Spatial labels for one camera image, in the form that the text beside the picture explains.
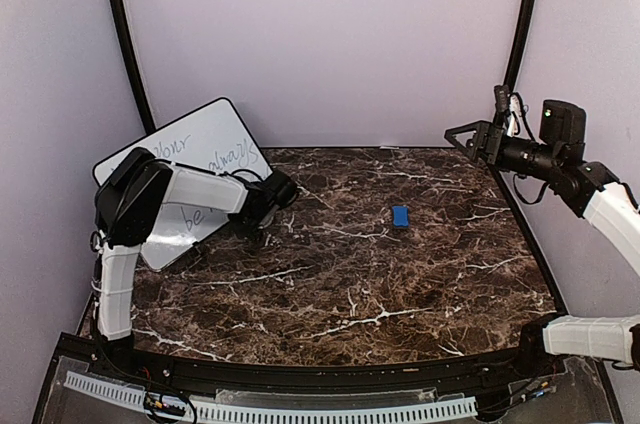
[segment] white wall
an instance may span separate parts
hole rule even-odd
[[[266,146],[441,145],[491,112],[520,0],[127,0],[160,124],[230,97]]]
[[[142,133],[108,0],[0,0],[0,423],[27,423],[94,257],[92,165]]]
[[[584,107],[586,159],[640,195],[640,0],[537,0],[517,87],[536,129],[543,99]],[[640,278],[604,237],[552,195],[523,207],[572,313],[640,313]],[[627,422],[640,422],[640,375],[613,371],[612,380]]]

